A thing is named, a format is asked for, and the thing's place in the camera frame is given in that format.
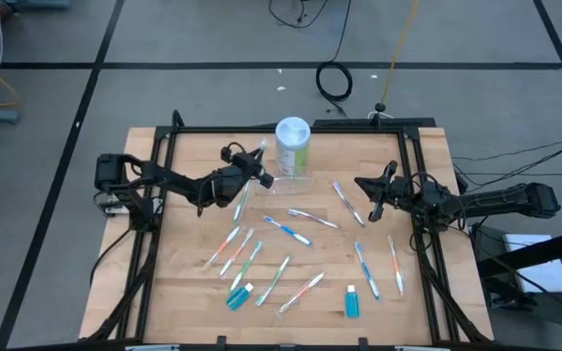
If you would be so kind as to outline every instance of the black metal frame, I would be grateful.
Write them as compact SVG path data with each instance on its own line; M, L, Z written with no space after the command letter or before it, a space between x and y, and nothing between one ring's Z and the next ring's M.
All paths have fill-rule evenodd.
M472 226L472 229L470 231L470 236L472 238L472 245L478 245L476 243L476 240L480 238L478 237L478 232L480 232L481 230L483 231L484 235L489 235L490 237L496 239L500 238L500 235L488 234L488 233L496 232L498 234L504 234L504 232L500 230L475 224ZM539 308L538 304L539 303L542 304L543 300L534 301L531 296L523 294L522 292L520 292L519 289L515 288L512 284L494 278L497 275L510 272L509 269L499 264L498 261L505 264L510 269L518 270L521 268L531 267L538 264L549 262L554 259L561 259L561 258L562 258L562 235L554 237L548 241L523 247L513 252L506 252L500 254L494 253L493 258L484 258L477 262L477 266L478 266L479 276L481 277L481 279L485 279L486 284L489 284L491 282L492 284L491 286L488 285L485 286L486 288L489 287L488 290L490 292L497 293L498 295L502 295L503 292L504 295L509 296L510 294L509 290L514 290L518 294L518 296L513 296L514 298L513 301L515 301L515 305L519 306L517 308L538 309ZM561 292L551 292L550 294L559 298L562 297ZM543 312L543 311L541 312L541 314L535 313L535 315L536 317L548 320L549 322L556 323L562 326L562 317L560 316L557 317L554 314L547 314L547 312Z
M157 127L155 130L155 137L151 149L150 159L153 162L159 161L160 148L165 139L168 139L168 148L164 160L164 167L171 169L175 154L175 146L178 134L199 133L199 134L215 134L215 133L242 133L242 134L273 134L276 124L268 124L254 127L186 127L177 111L173 114L173 125L168 127ZM400 160L403 168L403 177L410 179L411 177L411 164L409 160L409 153L407 148L407 140L410 140L418 167L418 171L425 172L425 163L422 154L422 145L420 140L419 128L421 127L435 127L435 121L431 118L416 118L416 119L396 119L396 120L382 120L378 116L371 120L317 120L314 122L311 131L314 134L390 134L396 135L398 139L398 146L400 150ZM144 189L143 196L151 197L153 193L152 187ZM162 203L166 201L166 191L161 190L159 198ZM45 345L17 348L14 350L25 351L41 351L51 349L61 350L124 350L126 346L141 345L143 344L144 330L146 327L146 320L148 318L148 308L150 302L151 289L153 284L153 273L155 269L155 259L159 248L159 239L161 233L161 225L163 219L163 211L158 212L157 223L158 226L148 232L137 232L134 247L132 250L132 258L126 281L125 296L115 307L112 314L116 314L118 324L116 326L116 338L108 340L113 329L99 330L89 339L82 339L76 343L58 344L58 345ZM419 252L419 262L425 257L422 253L425 249L422 233L422 228L416 226L416 221L412 218L412 227L416 238L416 248ZM150 245L145 263L140 267L140 260L142 254L142 246L144 237L150 235ZM449 290L448 276L446 271L446 264L444 261L443 252L439 235L436 231L430 230L428 233L432 240L433 247L433 261L435 264L435 271L437 272L439 281L446 288L446 293ZM430 331L431 345L434 347L450 348L451 350L534 350L527 347L504 346L496 343L486 342L461 342L459 337L459 328L453 312L445 308L446 322L448 327L449 339L444 340L440 336L440 329L437 320L437 311L434 304L433 287L429 280L421 275L422 290L424 296L424 304L426 308L426 316L428 327ZM130 304L134 296L141 293L140 309L137 316L137 324L133 338L127 338L127 327L130 319ZM368 350L394 350L395 347L391 345L370 346L368 340L364 337L358 339L358 345L239 345L227 344L226 337L219 335L216 344L179 344L180 350L338 350L338 351L368 351Z

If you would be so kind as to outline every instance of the black clamp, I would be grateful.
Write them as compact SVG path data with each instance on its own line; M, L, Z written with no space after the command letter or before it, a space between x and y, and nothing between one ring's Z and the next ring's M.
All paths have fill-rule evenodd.
M359 351L370 351L367 337L359 337Z
M219 335L219 337L216 339L216 349L218 351L226 350L226 336Z

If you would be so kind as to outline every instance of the green toothbrush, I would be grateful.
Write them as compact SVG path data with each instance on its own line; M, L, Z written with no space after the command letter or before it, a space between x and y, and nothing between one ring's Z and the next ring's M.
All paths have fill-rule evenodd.
M251 256L249 257L249 260L247 260L246 263L244 263L238 275L235 276L235 279L233 280L233 284L231 284L231 288L229 289L229 292L233 292L233 290L238 286L238 283L240 283L240 279L242 279L242 277L244 277L244 275L246 274L246 271L249 270L251 263L253 263L253 259L258 254L258 251L260 249L261 249L261 241L258 241L258 243L255 245L255 249L253 250L253 253L251 253Z
M281 273L283 273L283 271L285 270L285 267L288 265L288 262L290 262L290 258L292 258L290 255L285 257L285 260L283 261L283 263L281 263L281 266L279 267L279 270L277 271L277 274L275 274L274 278L272 278L272 283L270 284L270 287L268 287L268 289L260 296L260 298L258 298L258 301L255 302L255 304L257 306L261 306L261 304L270 295L270 292L272 292L272 289L277 284L277 281L279 280L279 277L281 277Z

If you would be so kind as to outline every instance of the toothbrush handle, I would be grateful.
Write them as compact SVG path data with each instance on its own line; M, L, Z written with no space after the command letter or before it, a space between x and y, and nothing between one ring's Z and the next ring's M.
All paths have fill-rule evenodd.
M292 229L290 229L289 227L285 226L285 225L281 225L280 227L281 229L283 229L283 231L285 231L286 233L290 234L290 235L295 235L296 232Z
M398 292L400 293L400 295L402 296L403 291L404 291L404 286L402 283L402 276L400 275L400 273L396 273L396 284L398 285Z
M220 276L222 276L229 269L229 266L233 263L234 260L235 259L232 257L224 264L221 269L221 273L219 274Z
M240 274L241 275L245 275L246 271L249 270L249 267L251 266L251 263L253 262L252 259L249 259L248 261L246 261L246 263L244 263L244 266L242 267L242 269L240 270Z
M231 288L229 288L229 292L232 293L235 288L237 288L238 283L240 283L240 280L242 279L242 271L240 271L240 273L238 273L237 276L235 276L235 279L233 279L233 283L231 283Z
M309 239L303 237L301 234L295 232L294 230L288 228L285 225L281 225L281 229L283 229L286 233L292 235L293 237L295 237L298 241L300 241L301 243L307 245L307 246L311 246L311 242L309 241Z
M368 283L370 284L370 289L372 289L372 294L379 299L381 297L381 294L379 293L379 288L377 288L377 284L375 283L375 280L372 279L372 275L370 274L370 271L368 270L368 266L366 265L365 262L361 262L361 268L363 268L363 272L366 274L366 279L368 279Z

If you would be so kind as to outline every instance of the black cable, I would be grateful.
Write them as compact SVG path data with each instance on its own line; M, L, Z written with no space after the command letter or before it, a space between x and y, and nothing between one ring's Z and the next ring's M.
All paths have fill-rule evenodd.
M214 177L210 176L207 179L203 180L203 183L201 184L201 186L199 187L199 195L197 197L196 200L196 215L201 216L201 214L203 213L203 188L205 187L205 185L210 182L213 181Z
M416 233L411 234L411 236L409 237L409 247L411 248L411 251L413 251L414 253L420 253L420 251L418 251L418 249L413 245L413 242L416 238ZM426 246L424 247L424 250L422 250L421 252L424 253L426 252L426 250L428 250L432 245L433 245L433 237L432 235L429 235L430 241L428 242L428 244L426 244Z
M335 60L338 58L338 55L340 54L341 43L343 42L343 36L346 33L346 25L348 24L348 14L350 14L351 3L352 0L348 0L348 4L346 6L346 15L343 19L343 27L341 28L341 36L340 36L340 41L338 42L338 48L336 49L336 54L333 56L333 58L331 58L331 60L320 63L320 65L318 65L318 68L316 69L316 87L318 88L318 92L320 92L320 95L323 96L331 105L333 105L335 109L338 111L338 113L344 117L348 117L348 116L346 116L346 112L343 110L343 108L341 108L339 104L337 104L337 102L346 101L348 97L350 97L350 94L352 93L352 75L350 74L348 68L346 68L341 63L335 62ZM324 88L322 87L322 83L320 82L320 74L322 73L322 70L327 67L337 68L346 78L346 91L343 92L343 94L333 95L325 91Z
M136 176L142 176L142 171L140 170L140 168L136 169L136 167L134 167L134 164L129 164L130 169L132 170L132 172L134 173L134 175Z
M465 225L467 224L467 214L465 213L465 206L463 205L461 200L459 200L459 197L453 195L452 198L455 199L459 204L459 207L461 207L461 211L457 216L457 226L459 227L459 229L463 230L465 229Z
M465 160L465 161L473 161L473 162L475 162L475 161L487 161L487 160L497 159L497 158L500 158L502 156L513 156L513 155L517 155L517 154L520 154L520 153L539 150L539 149L543 149L543 148L546 148L546 147L559 145L559 144L562 144L562 141L556 141L556 142L553 142L553 143L544 144L544 145L541 145L541 146L535 146L535 147L526 148L526 149L521 149L521 150L518 150L518 151L504 152L502 154L498 154L498 155L494 155L494 156L479 157L479 158L453 157L453 160Z
M246 149L244 148L244 146L242 146L242 144L237 142L237 141L230 142L229 145L227 145L226 147L231 148L231 146L233 146L233 145L239 147L240 150L242 150L242 152L246 153Z
M475 183L476 185L478 185L478 187L476 187L475 189L472 189L472 190L467 191L467 193L471 193L471 192L477 191L478 189L480 189L480 188L482 188L482 187L484 187L484 186L487 186L487 185L490 185L490 184L493 184L493 183L496 183L496 182L499 182L499 181L503 181L503 180L505 180L505 179L509 179L509 178L514 177L514 176L519 176L519 175L525 173L526 171L531 170L533 167L536 167L536 166L538 166L538 165L540 165L540 164L542 164L542 163L544 163L544 162L546 162L546 161L549 161L549 160L553 159L554 157L556 157L556 156L558 156L558 155L560 155L560 154L562 154L562 149L560 149L560 150L558 150L558 151L556 151L556 152L553 152L553 153L551 153L551 154L549 154L549 155L546 155L546 156L540 158L540 160L538 160L538 161L531 162L531 163L529 163L529 164L527 164L527 165L521 166L521 167L519 167L519 168L517 168L517 169L515 169L515 170L513 170L513 171L511 171L511 172L509 172L509 173L506 173L505 175L500 176L500 177L498 177L498 178L496 178L496 179L493 179L493 180L490 180L490 181L486 181L486 182L483 182L483 183Z
M444 307L448 309L455 321L459 324L465 336L470 342L490 342L491 340L483 335L474 324L467 318L461 307L457 304L453 296L445 289L442 282L439 280L439 276L435 270L431 267L430 261L428 260L428 255L425 251L418 253L418 262L420 272L428 280L432 288L439 294L444 304Z
M119 235L119 237L116 240L114 240L114 242L112 244L110 244L107 247L107 249L105 249L104 252L101 253L99 258L97 258L97 260L95 261L95 264L93 265L93 269L91 269L91 271L90 271L90 285L93 284L93 279L95 278L95 271L97 270L97 267L99 267L99 264L101 263L101 261L103 260L105 255L107 253L109 253L112 249L114 249L114 247L116 247L116 245L118 245L118 243L123 241L123 239L125 239L127 234L129 234L129 232L131 232L131 231L132 231L132 227L130 226L129 228L127 228L127 230L125 230L125 232L123 234Z
M482 246L479 246L479 249L481 251L483 251L483 253L485 253L487 255L487 257L489 259L491 259L492 261L494 261L495 263L501 265L502 267L504 267L504 269L506 269L507 271L509 271L510 273L520 277L522 280L528 282L530 285L532 285L533 287L539 289L544 295L546 295L547 297L550 297L551 299L553 299L554 301L558 302L559 304L562 305L562 299L554 296L551 292L547 291L544 287L542 287L541 285L535 283L534 281L526 278L525 276L523 276L522 274L520 274L519 272L517 272L517 270L511 268L509 265L507 265L506 263L504 263L501 259L493 256L492 254L488 253Z
M467 181L469 181L470 183L477 185L477 186L481 186L481 183L477 183L476 181L474 181L474 179L470 178L469 176L467 176L467 173L464 172L461 167L457 166L457 164L453 163L453 167L455 167L457 169L457 171L459 171L459 174L461 176L463 176L465 179L467 179Z
M483 172L466 172L468 176L506 176L505 173L483 173ZM562 173L548 173L548 174L517 174L517 176L562 176Z
M102 214L105 215L105 212L103 211L103 209L101 208L101 206L99 205L99 203L97 202L97 199L99 198L99 196L101 194L104 194L104 191L99 191L97 192L95 195L93 195L93 203L95 204L95 206L99 209L99 211L101 211Z
M489 216L485 215L483 219L481 219L478 223L474 224L476 228L480 228L480 226L483 225L483 223L485 222L485 220L487 220L487 218L489 218Z
M302 18L306 16L306 14L304 13L304 2L306 0L299 0L299 2L301 3L301 14L299 15L299 17L297 18L297 22L301 23L302 22Z
M151 197L150 200L151 202L155 199L158 199L158 196L154 196ZM159 211L164 208L164 203L162 202L160 205L157 206L157 209L155 209L155 211L153 212L154 215L157 215L157 213L159 213ZM103 261L103 259L105 258L105 256L112 251L117 245L118 243L120 243L121 241L123 241L123 239L125 239L125 237L127 236L127 234L129 234L129 232L131 232L133 229L133 227L130 225L129 228L127 228L127 230L125 230L125 232L121 235L118 236L118 238L116 238L116 240L114 240L114 242L112 244L110 244L107 249L105 249L105 251L103 251L100 255L99 258L97 258L97 260L95 261L95 264L93 265L93 268L90 271L90 285L93 284L93 279L95 278L95 271L97 270L97 268L99 267L99 264Z
M451 228L451 229L459 230L461 233L464 233L464 234L465 234L464 231L462 231L461 229L458 229L457 227L454 227L454 226L452 226L452 225L449 225L448 227ZM491 235L485 233L484 231L482 231L482 230L480 230L480 229L477 229L477 231L478 231L479 233L481 233L482 235L484 235L485 238L491 239L491 240L493 240L493 241L495 241L495 242L499 242L499 243L501 243L501 244L519 245L519 246L522 246L522 247L530 246L530 245L528 245L528 244L513 243L513 242L506 241L505 239L494 238L493 236L491 236ZM480 241L479 241L478 239L476 239L476 240L477 240L477 242L476 242L475 244L476 244L476 245L480 245Z
M304 4L303 4L302 0L300 0L300 1L301 1L301 5L302 5L302 11L301 11L301 13L304 14ZM295 28L295 29L303 29L303 28L307 28L307 27L309 27L310 25L312 25L312 24L318 19L318 17L320 17L320 14L322 13L322 10L324 10L324 7L327 6L327 3L328 3L328 2L329 2L329 0L324 0L324 2L322 3L322 6L320 7L320 10L318 10L318 12L316 13L316 16L314 16L313 19L311 19L311 21L310 21L309 23L303 24L303 25L291 24L291 23L288 23L288 22L286 22L286 21L280 19L280 18L272 11L272 0L268 1L268 11L269 11L270 14L271 14L274 18L276 18L281 24L287 25L287 26L292 27L292 28Z

